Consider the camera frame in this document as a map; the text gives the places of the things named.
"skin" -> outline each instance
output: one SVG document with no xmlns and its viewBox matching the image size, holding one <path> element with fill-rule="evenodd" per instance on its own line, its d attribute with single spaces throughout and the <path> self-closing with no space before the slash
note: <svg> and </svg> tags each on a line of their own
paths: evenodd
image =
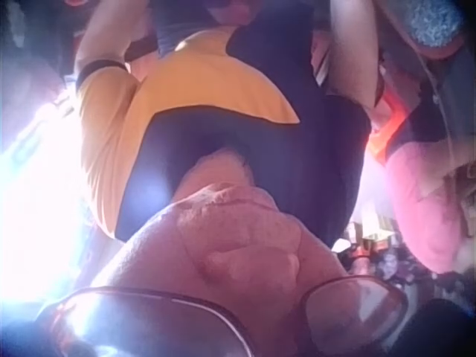
<svg viewBox="0 0 476 357">
<path fill-rule="evenodd" d="M 239 318 L 263 356 L 292 356 L 302 335 L 301 298 L 344 275 L 332 252 L 265 191 L 214 184 L 151 219 L 95 285 L 218 303 Z"/>
<path fill-rule="evenodd" d="M 147 2 L 103 0 L 81 43 L 77 68 L 101 59 L 122 61 Z M 338 30 L 338 41 L 332 49 L 341 57 L 352 55 L 353 60 L 335 62 L 331 83 L 349 78 L 340 71 L 370 73 L 369 67 L 375 65 L 375 85 L 371 84 L 373 74 L 364 74 L 352 77 L 348 91 L 339 90 L 345 85 L 335 87 L 338 93 L 373 106 L 376 41 L 375 45 L 356 43 L 364 34 L 344 41 L 350 33 L 346 20 L 355 17 L 359 5 L 360 14 L 366 14 L 364 33 L 375 30 L 374 22 L 365 21 L 373 16 L 373 6 L 368 0 L 352 0 L 357 3 L 352 13 L 341 2 L 348 1 L 332 1 L 334 30 Z M 368 39 L 372 42 L 376 36 Z M 354 65 L 360 57 L 351 50 L 339 50 L 350 44 L 370 52 L 362 57 L 364 63 L 360 62 L 358 68 Z M 218 170 L 224 164 L 230 169 Z M 239 318 L 261 356 L 299 353 L 304 326 L 297 308 L 301 298 L 311 288 L 345 276 L 332 252 L 296 218 L 281 213 L 269 194 L 253 187 L 251 173 L 232 152 L 203 158 L 184 177 L 175 200 L 123 247 L 95 285 L 153 289 L 205 299 Z"/>
</svg>

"pink object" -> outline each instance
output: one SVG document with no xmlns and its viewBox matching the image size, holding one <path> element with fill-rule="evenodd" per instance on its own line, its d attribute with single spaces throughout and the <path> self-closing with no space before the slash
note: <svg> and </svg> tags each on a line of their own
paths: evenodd
<svg viewBox="0 0 476 357">
<path fill-rule="evenodd" d="M 453 270 L 463 239 L 462 216 L 452 180 L 426 196 L 421 194 L 419 183 L 432 145 L 403 145 L 388 159 L 386 170 L 404 242 L 423 265 L 442 274 Z"/>
</svg>

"sunlight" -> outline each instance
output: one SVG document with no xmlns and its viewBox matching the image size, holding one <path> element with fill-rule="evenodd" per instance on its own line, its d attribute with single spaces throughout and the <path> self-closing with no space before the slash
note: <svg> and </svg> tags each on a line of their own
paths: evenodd
<svg viewBox="0 0 476 357">
<path fill-rule="evenodd" d="M 80 197 L 80 124 L 43 106 L 39 146 L 13 172 L 2 158 L 0 292 L 2 300 L 56 298 L 78 275 L 83 223 Z M 19 136 L 25 139 L 26 133 Z"/>
</svg>

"person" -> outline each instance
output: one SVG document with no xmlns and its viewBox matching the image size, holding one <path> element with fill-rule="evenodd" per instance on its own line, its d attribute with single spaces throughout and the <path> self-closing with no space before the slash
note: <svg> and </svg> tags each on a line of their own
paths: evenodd
<svg viewBox="0 0 476 357">
<path fill-rule="evenodd" d="M 386 356 L 380 343 L 407 312 L 401 291 L 347 277 L 302 222 L 251 185 L 212 184 L 170 205 L 93 285 L 49 306 L 35 324 L 5 329 L 2 355 L 377 357 Z M 418 323 L 454 322 L 445 351 L 471 340 L 465 336 L 474 321 L 451 309 L 462 317 L 429 312 L 423 315 L 433 318 Z M 426 344 L 442 332 L 430 325 L 402 336 L 434 353 Z M 412 348 L 405 345 L 397 351 Z M 445 356 L 433 353 L 425 356 Z"/>
<path fill-rule="evenodd" d="M 418 95 L 385 150 L 393 209 L 405 244 L 424 266 L 462 274 L 475 265 L 475 240 L 463 229 L 454 173 L 476 160 L 475 138 L 448 136 L 430 83 Z"/>
<path fill-rule="evenodd" d="M 101 228 L 125 242 L 168 204 L 227 182 L 266 190 L 332 246 L 357 197 L 362 107 L 376 102 L 372 2 L 330 2 L 333 95 L 315 81 L 312 7 L 300 1 L 151 0 L 161 59 L 139 83 L 123 54 L 148 4 L 103 0 L 77 55 L 82 165 Z M 219 26 L 218 12 L 240 26 Z"/>
</svg>

